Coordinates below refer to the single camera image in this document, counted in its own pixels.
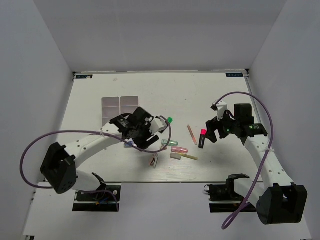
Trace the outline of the pink correction tape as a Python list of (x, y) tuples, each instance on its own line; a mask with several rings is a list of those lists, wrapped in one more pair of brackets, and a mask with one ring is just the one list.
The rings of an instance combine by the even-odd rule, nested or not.
[(172, 146), (171, 147), (171, 152), (172, 153), (179, 153), (179, 154), (187, 154), (188, 149), (184, 147), (179, 147), (179, 146)]

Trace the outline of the blue table label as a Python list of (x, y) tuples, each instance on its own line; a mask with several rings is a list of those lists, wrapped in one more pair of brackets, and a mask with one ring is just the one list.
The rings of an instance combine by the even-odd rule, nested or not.
[(243, 78), (243, 73), (229, 72), (225, 74), (227, 78)]
[(76, 79), (92, 79), (92, 74), (78, 74), (75, 76)]

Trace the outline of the white organizer bin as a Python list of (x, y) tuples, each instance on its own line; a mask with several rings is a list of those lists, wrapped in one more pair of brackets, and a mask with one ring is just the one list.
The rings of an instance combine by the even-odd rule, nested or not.
[(107, 124), (110, 120), (120, 115), (120, 98), (117, 97), (103, 97), (101, 99), (101, 119), (102, 126)]
[(120, 114), (133, 114), (140, 106), (138, 96), (121, 96), (120, 97)]

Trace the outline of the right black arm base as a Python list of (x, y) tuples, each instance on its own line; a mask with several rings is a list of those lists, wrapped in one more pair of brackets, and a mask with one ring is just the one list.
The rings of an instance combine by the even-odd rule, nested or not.
[(252, 185), (246, 174), (229, 175), (223, 184), (207, 184), (204, 192), (209, 196), (211, 213), (232, 213), (239, 208)]

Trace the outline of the left blue table label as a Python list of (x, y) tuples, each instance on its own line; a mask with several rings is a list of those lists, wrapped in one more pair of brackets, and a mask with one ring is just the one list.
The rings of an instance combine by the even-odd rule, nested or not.
[(76, 79), (92, 79), (92, 74), (78, 74), (75, 76)]

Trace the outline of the pink cap black highlighter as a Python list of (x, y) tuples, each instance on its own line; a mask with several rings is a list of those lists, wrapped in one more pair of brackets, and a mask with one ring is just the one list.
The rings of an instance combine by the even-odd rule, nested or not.
[(206, 133), (207, 133), (207, 130), (206, 130), (206, 129), (202, 129), (202, 130), (200, 131), (199, 143), (198, 143), (198, 147), (199, 147), (200, 149), (203, 149), (203, 148), (204, 148), (205, 139), (206, 139)]

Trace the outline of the yellow flat stick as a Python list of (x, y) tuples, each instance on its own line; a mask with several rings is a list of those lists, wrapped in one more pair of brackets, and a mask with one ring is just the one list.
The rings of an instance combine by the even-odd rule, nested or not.
[(181, 154), (182, 157), (184, 158), (188, 158), (188, 159), (191, 159), (191, 160), (195, 160), (195, 161), (198, 161), (199, 158), (196, 157), (196, 156), (192, 156), (192, 155), (188, 155), (188, 154)]

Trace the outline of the grey eraser block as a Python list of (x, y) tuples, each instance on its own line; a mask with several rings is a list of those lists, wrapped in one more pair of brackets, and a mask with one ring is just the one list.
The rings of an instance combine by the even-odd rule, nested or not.
[(171, 159), (175, 159), (175, 160), (181, 160), (182, 159), (182, 155), (180, 153), (172, 152), (170, 154), (170, 158)]

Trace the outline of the orange pink pencil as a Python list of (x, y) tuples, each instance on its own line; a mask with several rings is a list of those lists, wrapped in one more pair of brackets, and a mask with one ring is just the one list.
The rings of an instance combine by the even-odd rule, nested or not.
[(196, 138), (195, 138), (195, 135), (194, 135), (194, 133), (193, 133), (193, 131), (192, 131), (191, 126), (190, 126), (190, 125), (187, 125), (187, 129), (188, 129), (188, 131), (189, 131), (189, 134), (190, 134), (190, 136), (191, 136), (191, 138), (192, 138), (192, 141), (193, 141), (194, 145), (196, 146), (198, 143), (197, 143), (197, 140), (196, 140)]

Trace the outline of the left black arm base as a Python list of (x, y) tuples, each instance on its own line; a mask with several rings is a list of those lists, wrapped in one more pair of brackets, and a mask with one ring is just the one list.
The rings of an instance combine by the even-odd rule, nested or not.
[(121, 184), (107, 184), (104, 189), (112, 192), (117, 200), (108, 192), (75, 194), (73, 212), (117, 212), (117, 205), (120, 206)]

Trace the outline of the green cap black highlighter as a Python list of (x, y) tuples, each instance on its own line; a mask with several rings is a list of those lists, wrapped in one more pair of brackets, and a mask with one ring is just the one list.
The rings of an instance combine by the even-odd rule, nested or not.
[(168, 118), (167, 118), (167, 122), (168, 122), (169, 124), (171, 124), (171, 123), (173, 122), (173, 118), (172, 118), (172, 117), (168, 117)]

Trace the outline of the right blue table label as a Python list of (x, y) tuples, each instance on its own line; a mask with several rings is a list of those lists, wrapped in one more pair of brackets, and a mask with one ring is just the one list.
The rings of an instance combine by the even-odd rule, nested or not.
[(225, 74), (227, 78), (243, 78), (243, 73), (229, 72)]

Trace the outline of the green correction tape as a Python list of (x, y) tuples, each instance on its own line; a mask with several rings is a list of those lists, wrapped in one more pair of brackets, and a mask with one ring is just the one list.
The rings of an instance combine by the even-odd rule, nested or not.
[(161, 144), (163, 146), (168, 145), (168, 146), (178, 146), (179, 143), (175, 140), (168, 140), (168, 139), (162, 139)]

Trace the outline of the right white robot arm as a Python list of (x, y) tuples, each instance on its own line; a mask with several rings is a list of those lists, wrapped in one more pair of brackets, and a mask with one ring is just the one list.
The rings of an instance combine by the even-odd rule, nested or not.
[(260, 221), (264, 225), (299, 223), (308, 192), (303, 185), (294, 183), (268, 146), (268, 133), (262, 124), (254, 122), (251, 104), (235, 104), (233, 116), (224, 101), (214, 104), (212, 109), (217, 116), (206, 122), (206, 139), (216, 143), (229, 135), (237, 136), (261, 168), (263, 186), (254, 186), (247, 200), (256, 208)]

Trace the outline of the left white organizer bin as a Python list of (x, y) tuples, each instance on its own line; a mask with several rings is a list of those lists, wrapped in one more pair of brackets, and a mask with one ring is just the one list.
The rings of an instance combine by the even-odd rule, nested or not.
[(103, 97), (101, 99), (101, 119), (102, 126), (107, 124), (110, 120), (120, 115), (120, 98), (117, 97)]

